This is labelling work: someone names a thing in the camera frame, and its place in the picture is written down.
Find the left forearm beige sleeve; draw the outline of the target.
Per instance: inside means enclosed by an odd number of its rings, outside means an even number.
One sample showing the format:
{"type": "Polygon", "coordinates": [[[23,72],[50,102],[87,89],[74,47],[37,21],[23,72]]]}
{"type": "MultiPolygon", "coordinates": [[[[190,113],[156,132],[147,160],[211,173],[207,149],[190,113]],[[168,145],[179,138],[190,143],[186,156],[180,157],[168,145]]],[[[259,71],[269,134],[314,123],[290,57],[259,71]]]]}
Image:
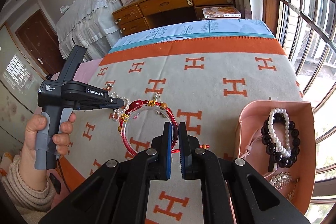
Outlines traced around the left forearm beige sleeve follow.
{"type": "Polygon", "coordinates": [[[50,211],[56,190],[48,177],[43,190],[30,188],[20,176],[20,162],[21,157],[15,155],[1,182],[23,219],[27,223],[38,223],[50,211]]]}

